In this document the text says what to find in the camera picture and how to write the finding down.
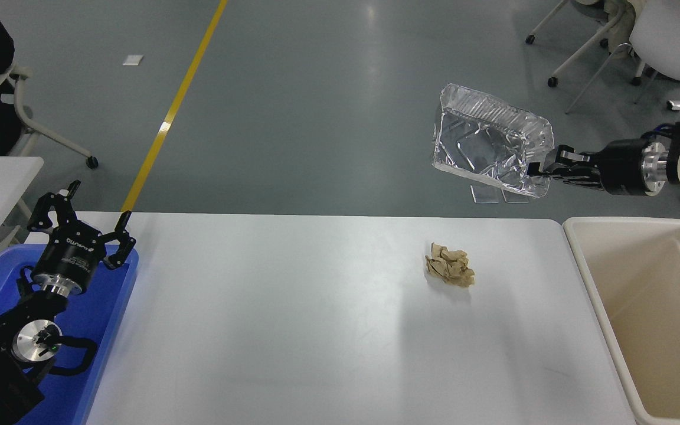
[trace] cable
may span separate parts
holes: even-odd
[[[658,130],[653,130],[651,132],[646,132],[645,134],[642,134],[642,137],[640,138],[652,138],[653,136],[663,136],[667,138],[671,138],[672,134],[671,133],[666,133],[666,132],[661,132]]]

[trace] chair wheel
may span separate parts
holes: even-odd
[[[86,158],[86,166],[90,169],[97,169],[99,167],[99,161],[96,156],[89,156]]]

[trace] crumpled paper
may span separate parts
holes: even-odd
[[[435,243],[431,246],[432,257],[426,256],[429,274],[442,278],[449,285],[470,287],[474,285],[474,270],[469,269],[469,258],[461,250],[450,251]]]

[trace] blue plastic bin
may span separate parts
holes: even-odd
[[[44,247],[40,244],[16,245],[0,254],[0,314],[17,304],[19,294],[15,281],[19,271],[24,266],[34,266]],[[116,250],[116,246],[106,247],[108,253]],[[54,321],[65,335],[96,341],[99,345],[96,357],[91,368],[77,376],[46,376],[38,386],[46,399],[18,424],[83,425],[86,422],[119,322],[133,290],[137,266],[138,253],[135,250],[119,269],[110,271],[99,264],[89,290],[81,295],[70,296],[67,311],[57,315]],[[82,358],[83,350],[64,347],[57,353],[56,365],[73,367]]]

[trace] beige plastic bin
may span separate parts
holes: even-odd
[[[563,227],[637,422],[680,423],[680,220]]]

